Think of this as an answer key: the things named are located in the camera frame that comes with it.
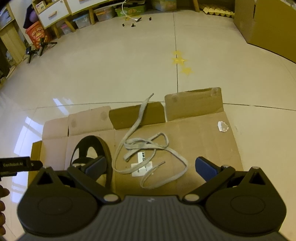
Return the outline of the person's left hand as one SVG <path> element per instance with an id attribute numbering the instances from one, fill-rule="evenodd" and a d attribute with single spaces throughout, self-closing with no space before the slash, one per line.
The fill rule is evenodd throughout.
<path id="1" fill-rule="evenodd" d="M 10 191 L 6 188 L 3 188 L 2 185 L 0 185 L 0 198 L 7 197 L 10 194 Z M 6 229 L 4 228 L 4 224 L 6 223 L 6 217 L 4 215 L 4 211 L 6 209 L 6 206 L 3 201 L 0 201 L 0 233 L 1 236 L 6 234 Z"/>

